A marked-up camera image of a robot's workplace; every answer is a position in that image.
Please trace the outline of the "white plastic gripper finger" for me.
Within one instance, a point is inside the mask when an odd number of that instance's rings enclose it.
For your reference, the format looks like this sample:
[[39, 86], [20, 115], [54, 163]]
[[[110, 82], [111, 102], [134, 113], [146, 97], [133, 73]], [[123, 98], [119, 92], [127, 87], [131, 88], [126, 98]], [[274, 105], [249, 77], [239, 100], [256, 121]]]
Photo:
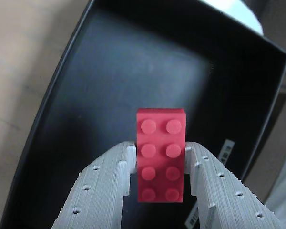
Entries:
[[274, 212], [230, 172], [210, 151], [187, 142], [185, 172], [197, 198], [202, 229], [285, 229]]
[[119, 229], [136, 161], [136, 145], [129, 141], [95, 159], [79, 173], [52, 228]]

